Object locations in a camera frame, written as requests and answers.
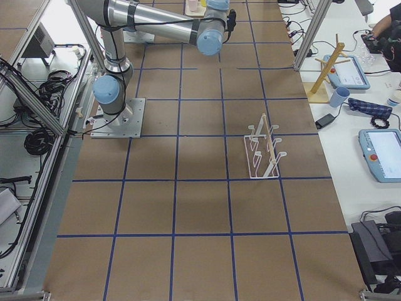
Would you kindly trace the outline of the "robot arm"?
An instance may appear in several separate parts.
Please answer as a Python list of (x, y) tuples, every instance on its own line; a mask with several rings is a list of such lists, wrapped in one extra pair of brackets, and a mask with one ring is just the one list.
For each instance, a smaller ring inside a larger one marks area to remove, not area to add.
[(229, 10), (229, 1), (208, 1), (203, 18), (190, 18), (136, 1), (78, 1), (78, 5), (103, 35), (105, 74), (94, 82), (93, 93), (111, 128), (128, 125), (135, 112), (127, 103), (133, 66), (126, 55), (123, 31), (188, 43), (203, 55), (212, 56), (222, 48)]

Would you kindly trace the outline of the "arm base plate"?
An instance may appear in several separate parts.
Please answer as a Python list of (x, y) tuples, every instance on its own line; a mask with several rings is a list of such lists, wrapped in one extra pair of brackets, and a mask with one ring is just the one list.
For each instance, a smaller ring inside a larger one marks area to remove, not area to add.
[(144, 110), (144, 98), (129, 98), (122, 113), (109, 124), (113, 116), (104, 115), (101, 106), (98, 105), (97, 114), (103, 117), (95, 119), (95, 130), (90, 132), (90, 136), (94, 139), (140, 138)]
[(124, 42), (128, 44), (151, 44), (154, 43), (155, 35), (142, 31), (132, 31), (130, 28), (123, 29)]

